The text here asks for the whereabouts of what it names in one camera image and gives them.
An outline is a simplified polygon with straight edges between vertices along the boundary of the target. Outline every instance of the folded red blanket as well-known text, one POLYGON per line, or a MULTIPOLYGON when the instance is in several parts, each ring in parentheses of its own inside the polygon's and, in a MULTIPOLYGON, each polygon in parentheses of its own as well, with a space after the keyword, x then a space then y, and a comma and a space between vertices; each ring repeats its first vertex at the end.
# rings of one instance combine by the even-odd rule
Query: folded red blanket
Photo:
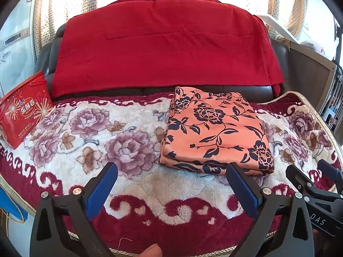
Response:
POLYGON ((265 26, 247 11, 217 0, 119 0, 68 21, 53 97, 122 87, 282 82, 265 26))

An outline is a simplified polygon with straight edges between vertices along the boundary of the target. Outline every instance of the plush blanket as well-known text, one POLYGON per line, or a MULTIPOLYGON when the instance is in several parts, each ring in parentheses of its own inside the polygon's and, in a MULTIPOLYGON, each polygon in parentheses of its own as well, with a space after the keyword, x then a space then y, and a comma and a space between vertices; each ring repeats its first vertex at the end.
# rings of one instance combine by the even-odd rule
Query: plush blanket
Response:
MULTIPOLYGON (((252 220, 225 176, 158 164, 171 97, 162 93, 58 103, 16 150, 1 141, 1 186, 34 213, 43 191, 69 194, 113 161, 119 177, 92 223, 115 254, 132 256, 153 243, 165 256, 229 253, 252 220)), ((286 93, 271 103, 251 105, 275 162, 274 173, 253 177, 257 183, 276 194, 292 195, 296 189, 285 170, 295 164, 317 187, 332 190, 333 183, 317 170, 317 162, 324 159, 341 169, 342 154, 308 101, 286 93)), ((67 226, 72 233, 69 220, 67 226)))

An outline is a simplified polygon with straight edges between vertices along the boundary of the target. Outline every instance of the metal bolt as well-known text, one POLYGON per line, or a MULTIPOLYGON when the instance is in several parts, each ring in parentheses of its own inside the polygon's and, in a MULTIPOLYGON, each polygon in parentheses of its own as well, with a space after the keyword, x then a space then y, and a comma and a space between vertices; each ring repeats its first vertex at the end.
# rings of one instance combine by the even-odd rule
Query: metal bolt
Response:
POLYGON ((267 195, 272 194, 272 190, 271 190, 269 187, 264 187, 264 188, 262 189, 262 192, 263 192, 264 194, 267 194, 267 195))
POLYGON ((49 192, 43 191, 42 194, 41 194, 41 197, 42 197, 43 199, 48 198, 48 197, 49 197, 49 192))
POLYGON ((73 190, 73 194, 75 194, 75 195, 79 195, 81 192, 82 192, 82 189, 79 187, 77 187, 73 190))
POLYGON ((298 199, 302 198, 302 194, 300 192, 296 192, 295 193, 295 197, 297 197, 298 199))

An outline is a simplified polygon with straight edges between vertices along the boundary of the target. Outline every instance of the red box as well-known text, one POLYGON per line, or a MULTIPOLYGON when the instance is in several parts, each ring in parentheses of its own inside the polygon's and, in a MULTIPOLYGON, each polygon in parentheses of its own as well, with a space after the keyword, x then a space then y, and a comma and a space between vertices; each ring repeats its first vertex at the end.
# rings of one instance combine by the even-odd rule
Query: red box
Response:
POLYGON ((46 83, 36 73, 0 100, 0 130, 14 149, 53 108, 46 83))

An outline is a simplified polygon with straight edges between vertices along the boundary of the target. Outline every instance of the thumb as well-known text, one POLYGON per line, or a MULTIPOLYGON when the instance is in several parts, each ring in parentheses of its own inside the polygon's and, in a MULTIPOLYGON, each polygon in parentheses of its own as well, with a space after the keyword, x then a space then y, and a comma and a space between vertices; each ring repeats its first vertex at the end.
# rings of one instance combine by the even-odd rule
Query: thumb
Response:
POLYGON ((162 249, 158 244, 153 244, 138 255, 138 257, 162 257, 162 249))

